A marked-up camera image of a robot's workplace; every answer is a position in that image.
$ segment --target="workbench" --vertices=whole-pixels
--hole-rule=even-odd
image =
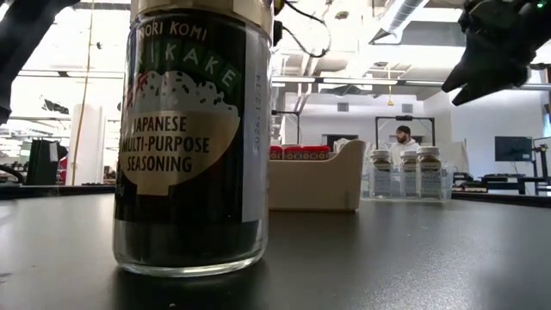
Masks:
[[[551,209],[364,202],[272,212],[254,266],[163,279],[117,268],[113,195],[0,201],[0,309],[549,309]]]

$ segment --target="ceiling light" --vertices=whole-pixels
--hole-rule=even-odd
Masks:
[[[6,12],[8,11],[9,6],[6,3],[3,3],[0,5],[0,21],[3,19],[3,16],[6,15]]]
[[[281,83],[313,83],[315,81],[314,77],[272,77],[272,82]]]
[[[551,90],[551,84],[524,84],[520,90]]]
[[[56,71],[34,71],[34,70],[21,70],[18,74],[19,77],[58,77]]]
[[[67,72],[69,78],[85,78],[86,72]],[[124,78],[122,72],[89,72],[88,78]]]
[[[405,81],[405,86],[442,86],[444,82],[438,81]]]
[[[372,46],[368,59],[415,67],[451,69],[461,60],[463,46]]]
[[[359,85],[396,85],[398,81],[387,79],[367,79],[367,78],[324,78],[324,83],[328,84],[359,84]]]

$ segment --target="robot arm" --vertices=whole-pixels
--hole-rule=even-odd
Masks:
[[[11,112],[9,99],[11,84],[25,65],[44,34],[52,26],[55,16],[65,7],[79,0],[0,0],[8,5],[0,20],[0,124]]]
[[[465,2],[459,24],[467,45],[442,87],[445,92],[462,87],[453,104],[526,83],[536,50],[551,39],[548,1]]]

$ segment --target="black cap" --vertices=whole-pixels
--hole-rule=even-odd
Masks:
[[[412,130],[408,127],[408,126],[400,126],[398,127],[398,129],[396,129],[396,132],[402,132],[402,133],[406,133],[406,134],[412,134]]]

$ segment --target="computer monitor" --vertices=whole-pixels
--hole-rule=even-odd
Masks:
[[[67,150],[59,143],[34,139],[28,158],[26,185],[55,185],[59,161],[65,156]]]
[[[497,162],[530,162],[532,138],[495,137],[495,151]]]

